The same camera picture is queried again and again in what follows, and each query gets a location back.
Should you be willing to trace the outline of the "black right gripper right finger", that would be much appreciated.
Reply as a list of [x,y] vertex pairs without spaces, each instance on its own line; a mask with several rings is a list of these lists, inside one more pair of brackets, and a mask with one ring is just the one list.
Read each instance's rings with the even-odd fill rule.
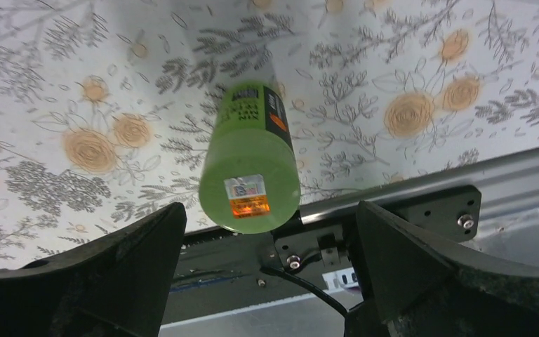
[[359,203],[346,233],[363,300],[346,336],[539,336],[539,267],[475,251]]

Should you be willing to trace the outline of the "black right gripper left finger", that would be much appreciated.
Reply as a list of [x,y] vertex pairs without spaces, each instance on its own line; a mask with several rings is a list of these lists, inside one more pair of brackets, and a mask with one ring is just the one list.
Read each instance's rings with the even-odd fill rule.
[[157,336],[187,216],[180,203],[104,237],[0,269],[0,336]]

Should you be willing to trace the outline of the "green pill bottle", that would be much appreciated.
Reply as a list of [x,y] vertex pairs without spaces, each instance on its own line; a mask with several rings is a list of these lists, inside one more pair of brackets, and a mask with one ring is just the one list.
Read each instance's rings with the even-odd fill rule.
[[241,234],[269,232],[298,210],[300,181],[279,94],[245,81],[224,94],[199,183],[204,213]]

